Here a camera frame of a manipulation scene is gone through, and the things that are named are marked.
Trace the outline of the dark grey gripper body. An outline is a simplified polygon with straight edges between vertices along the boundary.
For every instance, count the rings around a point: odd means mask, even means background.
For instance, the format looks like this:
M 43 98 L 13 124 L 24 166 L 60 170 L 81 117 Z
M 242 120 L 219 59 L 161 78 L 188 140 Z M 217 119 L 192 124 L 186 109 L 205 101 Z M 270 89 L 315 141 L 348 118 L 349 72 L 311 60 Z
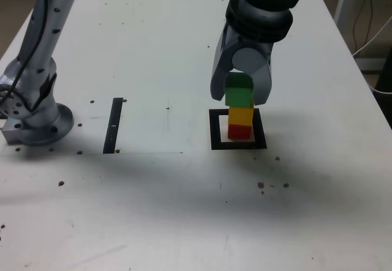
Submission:
M 243 36 L 239 36 L 238 40 L 243 44 L 245 48 L 252 48 L 257 50 L 259 53 L 264 55 L 267 61 L 271 60 L 271 53 L 273 50 L 273 44 L 272 43 L 263 43 L 263 42 L 257 42 L 248 38 L 245 38 Z

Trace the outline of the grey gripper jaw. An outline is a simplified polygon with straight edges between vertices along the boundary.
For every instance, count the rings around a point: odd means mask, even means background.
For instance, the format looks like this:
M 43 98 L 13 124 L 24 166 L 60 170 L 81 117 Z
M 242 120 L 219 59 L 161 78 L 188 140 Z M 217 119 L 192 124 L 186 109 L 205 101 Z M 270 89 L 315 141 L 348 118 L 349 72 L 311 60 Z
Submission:
M 270 57 L 262 49 L 244 42 L 235 42 L 232 48 L 235 73 L 252 80 L 253 102 L 264 105 L 272 89 Z
M 225 80 L 233 69 L 233 56 L 240 49 L 239 34 L 225 23 L 214 55 L 210 93 L 214 100 L 221 101 L 225 95 Z

